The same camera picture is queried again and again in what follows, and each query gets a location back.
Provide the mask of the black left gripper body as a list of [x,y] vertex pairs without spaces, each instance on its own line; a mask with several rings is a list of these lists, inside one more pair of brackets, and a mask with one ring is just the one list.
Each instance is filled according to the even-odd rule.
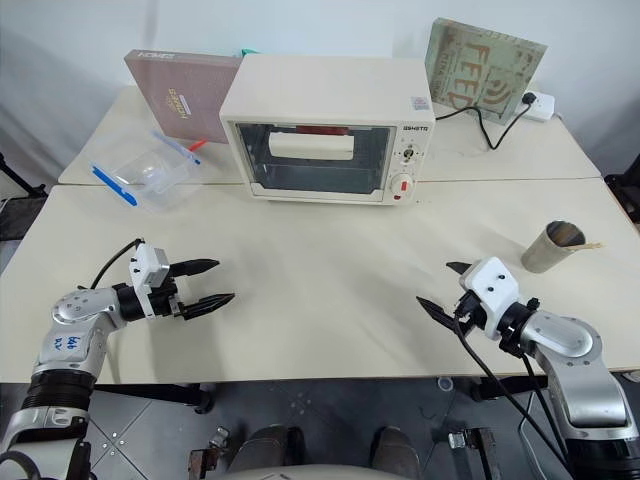
[[152,287],[147,296],[153,315],[156,317],[183,317],[185,304],[178,294],[178,286],[173,278],[167,277],[158,287]]

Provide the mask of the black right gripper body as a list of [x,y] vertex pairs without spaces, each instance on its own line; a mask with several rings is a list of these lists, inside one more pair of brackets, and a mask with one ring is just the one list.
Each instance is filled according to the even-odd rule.
[[487,314],[481,306],[479,297],[472,291],[467,291],[459,299],[454,310],[454,320],[462,333],[470,333],[474,328],[483,330],[487,321]]

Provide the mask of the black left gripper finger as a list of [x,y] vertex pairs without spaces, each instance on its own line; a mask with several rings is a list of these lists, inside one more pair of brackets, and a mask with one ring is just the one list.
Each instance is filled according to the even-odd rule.
[[172,278],[178,278],[183,276],[199,275],[215,268],[218,265],[218,260],[208,258],[177,262],[170,265],[170,276]]
[[185,320],[191,320],[209,314],[230,303],[235,298],[234,293],[214,294],[199,299],[189,305],[180,304],[180,316]]

